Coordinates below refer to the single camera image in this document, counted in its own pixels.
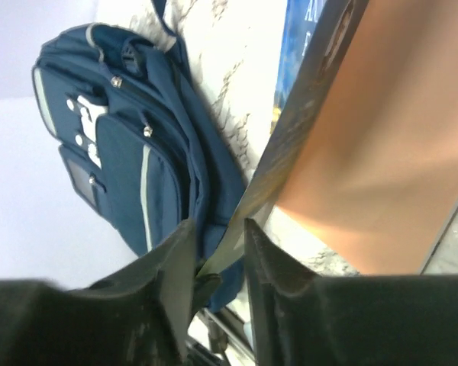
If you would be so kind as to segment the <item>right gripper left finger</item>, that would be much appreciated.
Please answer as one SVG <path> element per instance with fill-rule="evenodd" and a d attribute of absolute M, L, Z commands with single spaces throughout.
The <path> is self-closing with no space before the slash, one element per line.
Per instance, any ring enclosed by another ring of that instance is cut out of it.
<path fill-rule="evenodd" d="M 0 280 L 0 365 L 181 365 L 192 319 L 195 224 L 76 290 Z"/>

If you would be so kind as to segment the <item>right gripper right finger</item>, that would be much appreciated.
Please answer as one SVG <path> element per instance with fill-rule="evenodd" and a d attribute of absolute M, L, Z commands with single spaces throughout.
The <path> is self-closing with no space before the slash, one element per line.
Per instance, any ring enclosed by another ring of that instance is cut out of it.
<path fill-rule="evenodd" d="M 458 365 L 458 274 L 323 276 L 244 226 L 258 365 Z"/>

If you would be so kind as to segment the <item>navy blue student backpack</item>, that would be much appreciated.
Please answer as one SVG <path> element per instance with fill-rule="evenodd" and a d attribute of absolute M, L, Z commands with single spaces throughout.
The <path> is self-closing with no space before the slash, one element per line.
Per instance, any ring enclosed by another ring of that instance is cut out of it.
<path fill-rule="evenodd" d="M 31 77 L 75 192 L 139 256 L 192 219 L 202 266 L 246 185 L 194 86 L 185 41 L 165 32 L 167 49 L 123 27 L 72 27 L 42 45 Z"/>

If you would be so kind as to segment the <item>blue animal farm book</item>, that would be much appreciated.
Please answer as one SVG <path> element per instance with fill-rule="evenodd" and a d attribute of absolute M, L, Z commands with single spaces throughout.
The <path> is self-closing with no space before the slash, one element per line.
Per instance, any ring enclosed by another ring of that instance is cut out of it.
<path fill-rule="evenodd" d="M 300 259 L 363 275 L 458 274 L 458 1 L 330 1 L 203 273 L 251 217 Z"/>

